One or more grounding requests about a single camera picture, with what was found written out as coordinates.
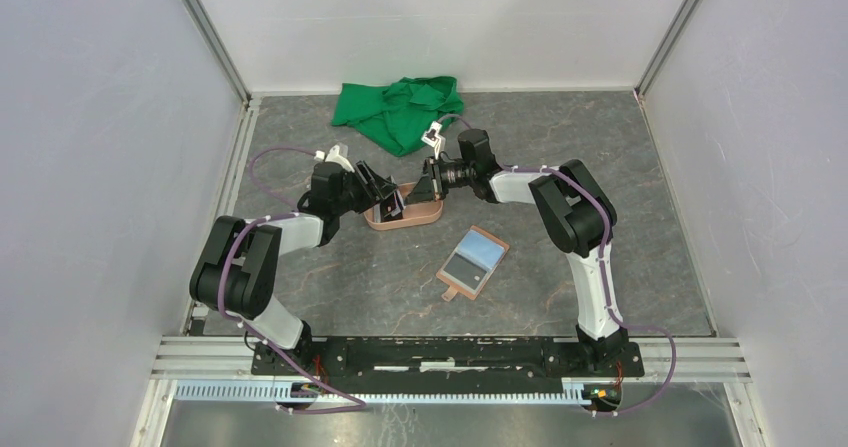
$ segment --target green cloth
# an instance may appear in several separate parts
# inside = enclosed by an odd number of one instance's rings
[[[444,114],[459,114],[463,107],[454,77],[404,77],[388,87],[342,84],[332,124],[349,125],[401,157],[424,146],[421,135],[430,123]]]

